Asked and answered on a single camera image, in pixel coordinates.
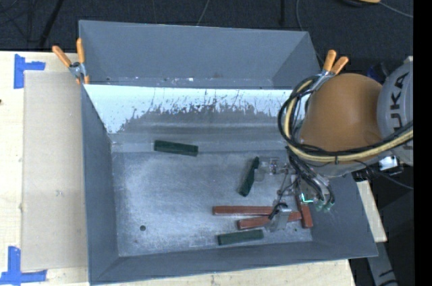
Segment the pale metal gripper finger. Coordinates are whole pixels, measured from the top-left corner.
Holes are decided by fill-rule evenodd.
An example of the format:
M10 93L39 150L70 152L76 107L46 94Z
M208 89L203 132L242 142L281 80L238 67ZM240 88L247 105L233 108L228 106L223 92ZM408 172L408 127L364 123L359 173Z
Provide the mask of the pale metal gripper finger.
M288 171L288 164L279 159L260 159L254 169L254 180L263 181L267 176L284 174Z
M291 213L292 209L289 208L286 203L276 204L271 214L268 216L268 219L270 220L268 230L270 232L284 230Z

